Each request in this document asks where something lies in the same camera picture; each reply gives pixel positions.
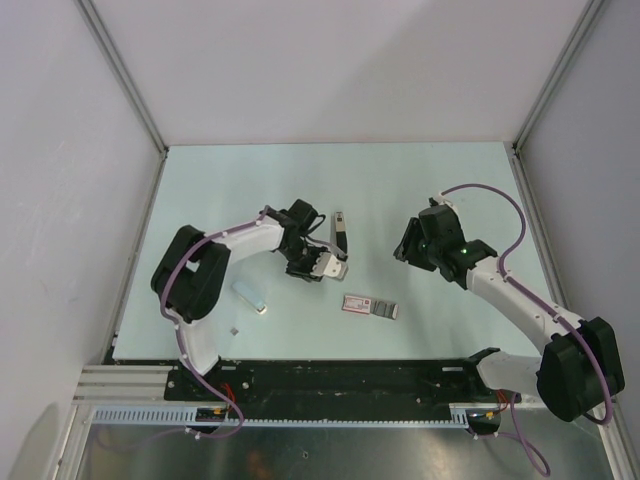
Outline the red white staples box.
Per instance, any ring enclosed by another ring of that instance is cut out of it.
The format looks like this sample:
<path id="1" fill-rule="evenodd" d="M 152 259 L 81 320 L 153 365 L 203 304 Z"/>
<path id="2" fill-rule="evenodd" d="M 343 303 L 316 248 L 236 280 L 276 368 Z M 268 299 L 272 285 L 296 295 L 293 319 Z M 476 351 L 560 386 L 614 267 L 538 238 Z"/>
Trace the red white staples box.
<path id="1" fill-rule="evenodd" d="M 350 313 L 374 315 L 377 317 L 396 320 L 399 306 L 395 302 L 358 295 L 345 295 L 342 310 Z"/>

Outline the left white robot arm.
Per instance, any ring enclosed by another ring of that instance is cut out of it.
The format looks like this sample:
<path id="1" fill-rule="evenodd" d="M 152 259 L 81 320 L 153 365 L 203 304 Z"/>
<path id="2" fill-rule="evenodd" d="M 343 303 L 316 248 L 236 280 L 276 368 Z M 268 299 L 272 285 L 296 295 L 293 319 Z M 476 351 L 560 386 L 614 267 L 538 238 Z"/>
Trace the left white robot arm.
<path id="1" fill-rule="evenodd" d="M 174 323 L 179 360 L 190 369 L 185 385 L 197 398 L 210 399 L 221 387 L 221 376 L 212 369 L 219 360 L 218 348 L 200 324 L 219 300 L 228 267 L 276 252 L 286 259 L 287 275 L 320 281 L 314 268 L 330 250 L 311 244 L 308 236 L 325 218 L 298 199 L 287 209 L 266 206 L 251 221 L 216 233 L 191 225 L 176 232 L 152 275 L 151 289 L 161 315 Z"/>

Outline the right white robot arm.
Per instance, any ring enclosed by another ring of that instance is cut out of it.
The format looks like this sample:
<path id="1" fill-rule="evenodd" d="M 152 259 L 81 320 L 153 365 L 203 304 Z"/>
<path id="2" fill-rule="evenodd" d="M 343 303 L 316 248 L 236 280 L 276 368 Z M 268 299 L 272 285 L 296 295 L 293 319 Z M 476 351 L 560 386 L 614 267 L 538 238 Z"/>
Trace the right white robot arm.
<path id="1" fill-rule="evenodd" d="M 410 218 L 394 251 L 397 260 L 437 271 L 494 307 L 538 351 L 537 356 L 487 348 L 461 376 L 463 393 L 484 401 L 496 390 L 535 396 L 559 419 L 571 422 L 597 407 L 611 407 L 626 386 L 612 326 L 585 320 L 540 299 L 501 264 L 481 240 L 468 241 L 454 209 L 432 204 Z"/>

